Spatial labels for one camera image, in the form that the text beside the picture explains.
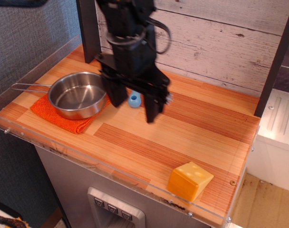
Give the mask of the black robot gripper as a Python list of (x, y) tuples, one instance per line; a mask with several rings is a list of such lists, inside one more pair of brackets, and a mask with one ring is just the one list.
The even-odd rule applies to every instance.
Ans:
[(105, 91), (114, 107), (127, 99), (126, 88), (144, 95), (147, 123), (153, 123), (164, 104), (172, 101), (168, 91), (170, 79), (154, 62), (156, 54), (148, 46), (140, 45), (134, 50), (116, 47), (114, 54), (99, 54), (101, 77)]

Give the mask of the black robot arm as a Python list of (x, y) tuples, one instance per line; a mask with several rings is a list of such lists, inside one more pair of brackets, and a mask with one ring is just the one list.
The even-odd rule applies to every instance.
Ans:
[(163, 29), (169, 37), (169, 28), (151, 18), (156, 10), (152, 0), (99, 0), (98, 6), (106, 19), (106, 40), (112, 54), (98, 57), (104, 88), (113, 106), (127, 99), (127, 88), (144, 96), (146, 119), (152, 123), (171, 100), (168, 91), (170, 79), (155, 64), (158, 51), (155, 27)]

